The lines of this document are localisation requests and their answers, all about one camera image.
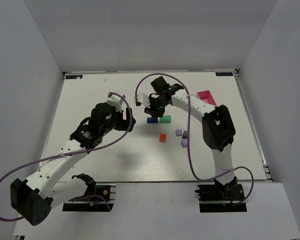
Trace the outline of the green wood block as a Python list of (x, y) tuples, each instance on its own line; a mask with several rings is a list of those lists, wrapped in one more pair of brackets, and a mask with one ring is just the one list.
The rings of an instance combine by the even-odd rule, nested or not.
[(160, 124), (170, 124), (172, 121), (172, 117), (170, 115), (164, 115), (159, 118)]

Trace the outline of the purple wood block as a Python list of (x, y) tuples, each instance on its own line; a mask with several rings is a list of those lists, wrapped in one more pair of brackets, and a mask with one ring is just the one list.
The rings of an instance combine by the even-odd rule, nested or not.
[(176, 130), (175, 130), (175, 135), (176, 135), (176, 136), (182, 136), (182, 134), (183, 134), (183, 132), (182, 132), (181, 129), (176, 129)]

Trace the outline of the dark blue wood block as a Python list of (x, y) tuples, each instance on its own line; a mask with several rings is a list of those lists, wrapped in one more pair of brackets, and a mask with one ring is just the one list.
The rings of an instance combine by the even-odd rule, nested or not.
[(157, 124), (159, 122), (158, 118), (157, 117), (148, 117), (146, 119), (146, 122), (148, 124)]

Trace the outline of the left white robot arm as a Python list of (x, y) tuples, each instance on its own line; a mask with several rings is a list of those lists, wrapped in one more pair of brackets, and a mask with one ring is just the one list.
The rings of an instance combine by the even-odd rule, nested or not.
[(91, 115), (84, 118), (69, 140), (61, 148), (59, 156), (48, 161), (41, 169), (24, 180), (16, 178), (10, 185), (10, 202), (32, 226), (42, 223), (58, 204), (65, 199), (66, 190), (60, 194), (54, 186), (77, 162), (102, 143), (112, 130), (131, 132), (135, 124), (132, 109), (122, 110), (120, 104), (98, 103)]

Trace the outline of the red wood block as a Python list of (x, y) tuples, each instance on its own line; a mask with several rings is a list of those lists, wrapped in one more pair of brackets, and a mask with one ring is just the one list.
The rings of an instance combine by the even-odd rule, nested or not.
[(159, 141), (160, 141), (161, 143), (165, 143), (166, 140), (167, 140), (167, 135), (164, 134), (164, 133), (161, 133), (161, 134), (159, 135)]

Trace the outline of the lilac wood block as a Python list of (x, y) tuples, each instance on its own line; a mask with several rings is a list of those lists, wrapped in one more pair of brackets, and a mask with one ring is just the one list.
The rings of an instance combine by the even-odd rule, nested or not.
[(187, 138), (183, 138), (183, 139), (181, 140), (181, 146), (182, 146), (183, 148), (187, 148), (187, 147), (188, 147), (188, 139), (187, 139)]

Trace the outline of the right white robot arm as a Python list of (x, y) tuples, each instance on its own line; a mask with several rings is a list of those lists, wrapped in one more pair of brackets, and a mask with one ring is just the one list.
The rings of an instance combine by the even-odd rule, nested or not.
[(215, 176), (210, 178), (221, 198), (228, 197), (238, 184), (233, 170), (232, 143), (236, 130), (228, 108), (225, 105), (208, 104), (191, 95), (181, 83), (170, 85), (159, 74), (151, 82), (154, 93), (136, 94), (136, 103), (145, 106), (144, 112), (152, 117), (162, 117), (168, 105), (182, 109), (188, 117), (194, 117), (202, 125), (205, 144), (211, 149)]

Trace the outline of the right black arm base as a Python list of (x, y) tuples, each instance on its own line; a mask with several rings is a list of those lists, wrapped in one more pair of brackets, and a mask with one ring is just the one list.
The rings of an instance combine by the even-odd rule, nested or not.
[(238, 184), (231, 192), (223, 197), (216, 189), (215, 185), (198, 185), (194, 191), (198, 196), (200, 213), (244, 213), (247, 212), (246, 203), (238, 202), (245, 198), (241, 184)]

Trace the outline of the pink plastic box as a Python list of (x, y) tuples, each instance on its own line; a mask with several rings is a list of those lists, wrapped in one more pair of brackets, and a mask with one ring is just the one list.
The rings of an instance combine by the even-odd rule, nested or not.
[(209, 90), (197, 92), (196, 97), (207, 104), (217, 106), (217, 103), (215, 102), (215, 100)]

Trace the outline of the grey wood block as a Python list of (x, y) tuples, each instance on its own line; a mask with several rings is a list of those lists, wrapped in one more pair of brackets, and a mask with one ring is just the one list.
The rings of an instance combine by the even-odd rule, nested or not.
[(182, 139), (187, 139), (188, 138), (188, 131), (184, 131), (182, 134)]

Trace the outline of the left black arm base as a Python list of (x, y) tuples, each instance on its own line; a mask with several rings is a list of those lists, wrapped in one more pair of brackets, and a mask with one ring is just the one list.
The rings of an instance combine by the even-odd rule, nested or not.
[(67, 201), (62, 206), (63, 212), (109, 213), (115, 203), (116, 184), (96, 184), (93, 191), (82, 197)]

